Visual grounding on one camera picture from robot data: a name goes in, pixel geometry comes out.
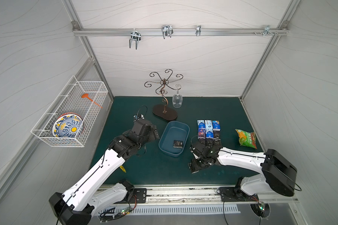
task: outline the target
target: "blue and yellow plate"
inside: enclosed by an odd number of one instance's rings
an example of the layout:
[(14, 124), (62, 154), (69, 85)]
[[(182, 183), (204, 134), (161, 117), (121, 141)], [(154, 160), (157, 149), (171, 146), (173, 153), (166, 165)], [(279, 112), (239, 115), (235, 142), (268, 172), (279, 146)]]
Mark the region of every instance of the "blue and yellow plate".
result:
[(78, 114), (66, 113), (61, 115), (53, 125), (54, 137), (75, 137), (81, 132), (82, 119)]

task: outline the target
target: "white wall panel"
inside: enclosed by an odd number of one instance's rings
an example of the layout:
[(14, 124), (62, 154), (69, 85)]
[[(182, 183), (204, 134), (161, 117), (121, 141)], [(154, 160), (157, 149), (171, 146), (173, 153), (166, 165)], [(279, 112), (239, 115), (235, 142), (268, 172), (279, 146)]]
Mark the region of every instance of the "white wall panel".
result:
[[(155, 85), (145, 88), (144, 83), (160, 79), (149, 74), (163, 78), (172, 69), (173, 76), (184, 76), (173, 83), (182, 85), (183, 96), (233, 97), (242, 94), (269, 37), (143, 37), (137, 50), (129, 48), (127, 37), (89, 40), (115, 96), (156, 96)], [(167, 91), (168, 96), (175, 93)]]
[(303, 0), (244, 100), (268, 148), (297, 169), (312, 224), (338, 224), (338, 0)]
[[(100, 79), (91, 67), (82, 80)], [(49, 198), (67, 190), (88, 171), (108, 115), (108, 104), (111, 102), (106, 98), (84, 148), (54, 148), (44, 142), (38, 145), (0, 203), (0, 225), (55, 225), (57, 218)]]
[(60, 0), (0, 0), (0, 175), (87, 58)]
[(72, 0), (84, 28), (276, 27), (289, 0)]

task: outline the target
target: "wire basket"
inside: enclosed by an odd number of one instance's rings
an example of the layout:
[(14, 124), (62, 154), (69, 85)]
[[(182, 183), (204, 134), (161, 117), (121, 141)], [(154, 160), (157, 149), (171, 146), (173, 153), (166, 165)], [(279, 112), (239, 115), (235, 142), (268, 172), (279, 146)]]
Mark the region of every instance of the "wire basket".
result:
[[(88, 93), (88, 97), (93, 101), (82, 98), (85, 93)], [(107, 94), (104, 82), (78, 81), (73, 77), (36, 123), (31, 133), (52, 147), (84, 147)], [(65, 113), (78, 114), (82, 123), (74, 137), (54, 137), (53, 126)]]

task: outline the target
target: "green snack bag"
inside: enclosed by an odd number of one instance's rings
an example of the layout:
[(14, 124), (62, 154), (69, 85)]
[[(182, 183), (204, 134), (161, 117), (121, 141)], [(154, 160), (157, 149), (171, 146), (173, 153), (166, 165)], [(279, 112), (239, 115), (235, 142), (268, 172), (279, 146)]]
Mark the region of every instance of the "green snack bag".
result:
[(254, 132), (249, 133), (239, 129), (235, 130), (238, 132), (240, 145), (257, 149), (256, 134)]

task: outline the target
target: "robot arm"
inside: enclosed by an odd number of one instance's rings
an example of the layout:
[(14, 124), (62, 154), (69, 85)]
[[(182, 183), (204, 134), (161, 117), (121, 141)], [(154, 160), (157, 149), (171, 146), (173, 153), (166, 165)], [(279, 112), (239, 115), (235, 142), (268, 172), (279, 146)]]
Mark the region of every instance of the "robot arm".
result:
[(199, 142), (191, 145), (195, 159), (188, 164), (192, 173), (214, 164), (238, 166), (257, 172), (252, 177), (239, 178), (236, 188), (248, 196), (275, 191), (284, 196), (294, 195), (297, 169), (273, 149), (263, 152), (242, 152), (221, 146), (207, 147)]
[(131, 130), (114, 138), (100, 160), (63, 194), (56, 192), (49, 199), (54, 214), (63, 225), (86, 225), (91, 216), (107, 206), (122, 200), (129, 201), (134, 186), (121, 181), (97, 195), (94, 193), (104, 181), (147, 142), (159, 138), (156, 126), (140, 118)]

